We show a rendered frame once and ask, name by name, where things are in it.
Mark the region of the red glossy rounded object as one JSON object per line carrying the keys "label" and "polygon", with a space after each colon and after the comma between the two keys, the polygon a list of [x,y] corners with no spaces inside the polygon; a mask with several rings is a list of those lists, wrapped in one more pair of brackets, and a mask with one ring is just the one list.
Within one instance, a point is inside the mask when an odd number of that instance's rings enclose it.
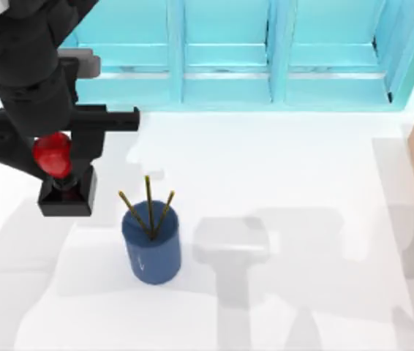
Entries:
{"label": "red glossy rounded object", "polygon": [[70,190],[78,182],[72,173],[71,146],[69,136],[63,132],[56,132],[38,137],[32,148],[34,161],[61,191]]}

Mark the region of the pale grey rounded box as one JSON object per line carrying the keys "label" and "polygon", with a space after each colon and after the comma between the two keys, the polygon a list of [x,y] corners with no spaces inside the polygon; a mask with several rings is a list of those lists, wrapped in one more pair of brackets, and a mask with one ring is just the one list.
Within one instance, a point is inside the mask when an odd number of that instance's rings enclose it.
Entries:
{"label": "pale grey rounded box", "polygon": [[59,61],[72,78],[92,79],[100,75],[101,59],[90,48],[58,49]]}

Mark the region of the thin yellow-brown stick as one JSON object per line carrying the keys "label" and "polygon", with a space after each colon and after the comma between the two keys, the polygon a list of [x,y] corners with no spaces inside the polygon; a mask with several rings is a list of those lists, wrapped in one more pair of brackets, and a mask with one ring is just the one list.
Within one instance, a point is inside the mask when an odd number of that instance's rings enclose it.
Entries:
{"label": "thin yellow-brown stick", "polygon": [[170,209],[170,205],[173,201],[174,196],[175,196],[175,191],[171,190],[170,194],[168,195],[167,202],[166,202],[166,204],[164,205],[164,207],[162,209],[162,213],[161,213],[161,216],[159,218],[159,222],[158,222],[157,226],[155,227],[155,229],[153,231],[153,239],[156,239],[157,236],[158,236],[158,232],[159,232],[159,230],[162,226],[162,223],[163,223],[163,221],[164,221],[164,219],[165,219],[165,217],[168,213],[168,210]]}
{"label": "thin yellow-brown stick", "polygon": [[154,227],[154,212],[153,212],[153,202],[151,196],[151,180],[149,175],[145,175],[145,187],[146,187],[146,199],[148,206],[148,219],[149,219],[149,238],[151,241],[155,239],[155,227]]}
{"label": "thin yellow-brown stick", "polygon": [[125,205],[128,207],[129,212],[131,213],[131,215],[135,218],[135,220],[137,221],[137,223],[140,225],[140,227],[142,228],[142,230],[144,231],[144,233],[149,237],[152,238],[152,234],[151,231],[147,228],[147,226],[145,225],[145,223],[143,222],[142,218],[139,216],[139,214],[137,213],[137,211],[135,210],[134,206],[131,204],[131,202],[129,201],[129,199],[127,198],[127,196],[124,194],[123,191],[119,190],[118,191],[118,195],[119,197],[123,200],[123,202],[125,203]]}

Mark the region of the dark blue cylindrical cup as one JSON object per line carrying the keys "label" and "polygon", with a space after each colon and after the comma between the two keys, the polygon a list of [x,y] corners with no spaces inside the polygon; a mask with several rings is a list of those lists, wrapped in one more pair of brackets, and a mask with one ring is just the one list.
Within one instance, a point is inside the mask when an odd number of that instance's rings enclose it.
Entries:
{"label": "dark blue cylindrical cup", "polygon": [[146,284],[164,284],[181,267],[181,244],[177,213],[169,208],[157,236],[151,240],[131,212],[121,223],[127,254],[134,275]]}

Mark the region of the light blue rack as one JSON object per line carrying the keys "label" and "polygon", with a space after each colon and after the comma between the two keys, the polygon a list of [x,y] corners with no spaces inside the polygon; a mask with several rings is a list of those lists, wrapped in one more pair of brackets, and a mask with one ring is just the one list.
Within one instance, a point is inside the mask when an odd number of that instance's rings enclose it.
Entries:
{"label": "light blue rack", "polygon": [[80,102],[146,110],[401,110],[414,0],[99,0],[65,51]]}

